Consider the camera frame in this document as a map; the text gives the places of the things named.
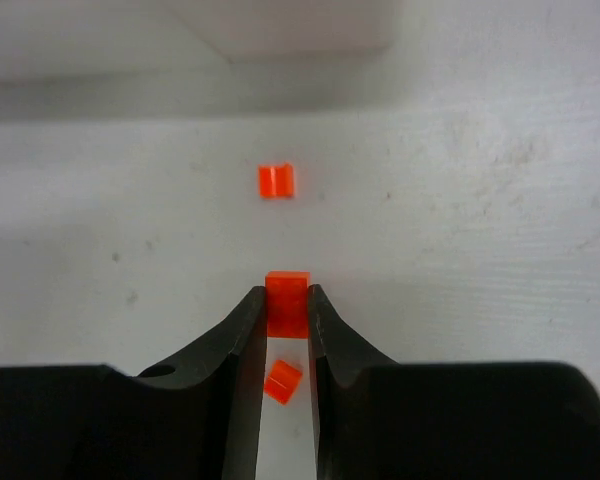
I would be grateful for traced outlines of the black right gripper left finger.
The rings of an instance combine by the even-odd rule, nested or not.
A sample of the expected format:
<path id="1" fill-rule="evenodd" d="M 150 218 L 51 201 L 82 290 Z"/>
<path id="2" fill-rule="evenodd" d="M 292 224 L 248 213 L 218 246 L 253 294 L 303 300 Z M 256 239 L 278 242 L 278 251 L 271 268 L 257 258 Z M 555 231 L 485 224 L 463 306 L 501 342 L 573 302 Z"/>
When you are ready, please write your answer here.
<path id="1" fill-rule="evenodd" d="M 265 291 L 136 376 L 105 365 L 0 367 L 0 479 L 251 479 Z"/>

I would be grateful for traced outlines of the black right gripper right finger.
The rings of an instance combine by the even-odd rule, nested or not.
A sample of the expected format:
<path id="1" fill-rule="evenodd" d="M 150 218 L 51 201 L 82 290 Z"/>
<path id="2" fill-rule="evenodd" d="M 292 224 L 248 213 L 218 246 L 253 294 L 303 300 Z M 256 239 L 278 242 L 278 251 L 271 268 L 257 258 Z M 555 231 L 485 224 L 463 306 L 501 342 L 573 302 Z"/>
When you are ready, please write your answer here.
<path id="1" fill-rule="evenodd" d="M 320 479 L 600 479 L 600 396 L 562 362 L 403 364 L 308 293 Z"/>

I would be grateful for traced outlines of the orange lego piece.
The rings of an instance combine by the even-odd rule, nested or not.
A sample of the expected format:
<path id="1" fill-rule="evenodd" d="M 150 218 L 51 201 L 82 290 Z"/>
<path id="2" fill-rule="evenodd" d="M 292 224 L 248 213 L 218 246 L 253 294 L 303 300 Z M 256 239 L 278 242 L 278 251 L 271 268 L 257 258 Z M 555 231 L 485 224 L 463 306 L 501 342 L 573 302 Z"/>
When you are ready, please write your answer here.
<path id="1" fill-rule="evenodd" d="M 290 163 L 258 166 L 259 195 L 263 199 L 295 195 L 294 167 Z"/>
<path id="2" fill-rule="evenodd" d="M 264 382 L 264 393 L 286 405 L 296 392 L 303 372 L 283 360 L 276 360 Z"/>
<path id="3" fill-rule="evenodd" d="M 271 271 L 265 277 L 267 334 L 273 338 L 307 339 L 310 273 Z"/>

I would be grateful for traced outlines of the white divided plastic container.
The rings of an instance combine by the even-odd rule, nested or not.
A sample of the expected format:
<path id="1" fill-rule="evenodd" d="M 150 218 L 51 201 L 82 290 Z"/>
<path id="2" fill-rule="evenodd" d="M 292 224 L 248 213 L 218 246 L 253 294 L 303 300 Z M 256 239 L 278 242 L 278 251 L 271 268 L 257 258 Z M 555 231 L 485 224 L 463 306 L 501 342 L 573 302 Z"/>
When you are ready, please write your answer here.
<path id="1" fill-rule="evenodd" d="M 0 1 L 0 82 L 392 43 L 401 1 Z"/>

